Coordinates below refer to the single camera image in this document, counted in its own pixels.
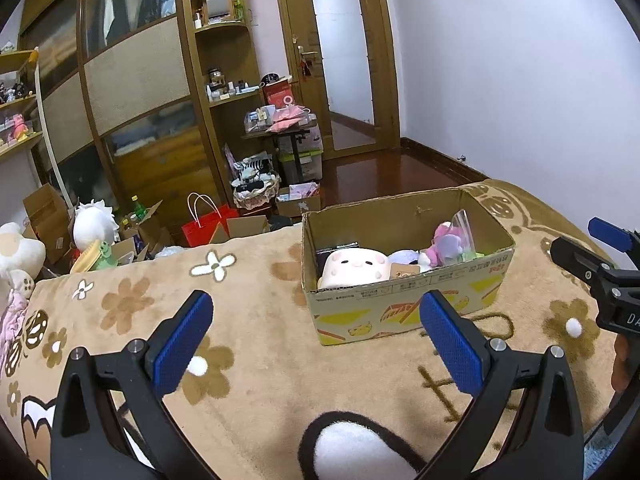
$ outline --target blanket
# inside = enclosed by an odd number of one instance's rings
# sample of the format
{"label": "blanket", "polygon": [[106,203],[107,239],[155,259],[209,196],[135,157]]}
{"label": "blanket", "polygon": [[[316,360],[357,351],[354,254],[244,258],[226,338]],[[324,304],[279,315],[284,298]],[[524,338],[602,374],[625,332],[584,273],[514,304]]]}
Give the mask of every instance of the blanket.
{"label": "blanket", "polygon": [[[601,250],[516,186],[488,180],[465,189],[516,240],[497,301],[469,318],[513,349],[560,345],[584,427],[590,427],[612,396],[614,335],[598,329],[586,286],[557,268],[548,250],[559,235]],[[323,347],[300,283],[301,236],[297,225],[39,282],[0,380],[0,415],[30,460],[48,476],[50,427],[69,352],[76,346],[91,354],[119,351],[134,338],[148,338],[200,289],[213,298],[214,321],[164,403],[217,475],[412,478],[444,443],[470,397],[457,391],[422,330]],[[578,337],[568,335],[569,319],[580,322]],[[153,466],[124,398],[114,394],[114,400],[136,454]],[[514,393],[479,465],[495,459],[517,402]]]}

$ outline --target small table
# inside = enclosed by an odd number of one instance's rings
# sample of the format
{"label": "small table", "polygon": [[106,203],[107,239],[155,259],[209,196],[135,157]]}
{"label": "small table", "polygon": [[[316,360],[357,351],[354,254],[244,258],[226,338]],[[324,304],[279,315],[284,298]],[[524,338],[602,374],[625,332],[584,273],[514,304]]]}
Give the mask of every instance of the small table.
{"label": "small table", "polygon": [[318,126],[318,121],[309,121],[307,124],[302,126],[296,125],[288,128],[287,130],[282,130],[281,132],[254,132],[250,134],[245,134],[242,136],[243,139],[266,139],[271,137],[273,139],[273,147],[278,149],[278,138],[279,137],[289,137],[291,139],[291,149],[293,150],[293,161],[296,164],[296,173],[298,176],[299,183],[302,183],[304,177],[302,176],[302,163],[300,163],[300,152],[298,151],[298,137],[308,134],[311,131],[311,128]]}

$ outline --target metal bolt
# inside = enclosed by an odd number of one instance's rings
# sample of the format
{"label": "metal bolt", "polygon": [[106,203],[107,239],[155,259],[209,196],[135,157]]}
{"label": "metal bolt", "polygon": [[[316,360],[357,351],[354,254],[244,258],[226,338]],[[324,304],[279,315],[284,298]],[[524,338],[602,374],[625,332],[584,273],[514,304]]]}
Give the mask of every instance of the metal bolt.
{"label": "metal bolt", "polygon": [[81,358],[84,355],[84,348],[82,348],[81,346],[74,348],[71,351],[71,358],[74,361],[78,361],[79,358]]}
{"label": "metal bolt", "polygon": [[137,354],[145,347],[145,341],[143,339],[134,339],[127,344],[127,350],[132,354]]}
{"label": "metal bolt", "polygon": [[497,337],[491,339],[489,344],[491,345],[491,348],[493,348],[496,352],[502,352],[507,348],[507,343],[505,343],[502,339],[498,339]]}
{"label": "metal bolt", "polygon": [[564,350],[562,350],[559,346],[554,345],[551,347],[551,355],[559,359],[564,356]]}

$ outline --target human hand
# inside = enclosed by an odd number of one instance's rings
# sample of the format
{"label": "human hand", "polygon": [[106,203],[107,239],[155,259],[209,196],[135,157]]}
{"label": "human hand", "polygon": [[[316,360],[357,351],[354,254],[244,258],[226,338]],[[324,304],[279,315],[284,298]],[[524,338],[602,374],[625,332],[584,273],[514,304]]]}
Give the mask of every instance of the human hand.
{"label": "human hand", "polygon": [[623,392],[631,378],[626,373],[625,361],[629,353],[629,342],[622,334],[618,334],[616,342],[613,345],[616,351],[616,360],[613,362],[613,373],[611,374],[611,387],[618,393]]}

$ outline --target woven panel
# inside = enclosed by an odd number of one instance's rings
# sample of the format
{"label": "woven panel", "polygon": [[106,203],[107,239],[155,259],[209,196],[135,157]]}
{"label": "woven panel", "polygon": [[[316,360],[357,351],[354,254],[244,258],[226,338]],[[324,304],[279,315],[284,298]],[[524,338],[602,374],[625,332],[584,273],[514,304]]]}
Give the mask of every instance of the woven panel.
{"label": "woven panel", "polygon": [[92,142],[78,74],[62,83],[44,99],[42,108],[53,153],[58,162]]}
{"label": "woven panel", "polygon": [[189,94],[177,18],[116,44],[84,70],[98,134]]}

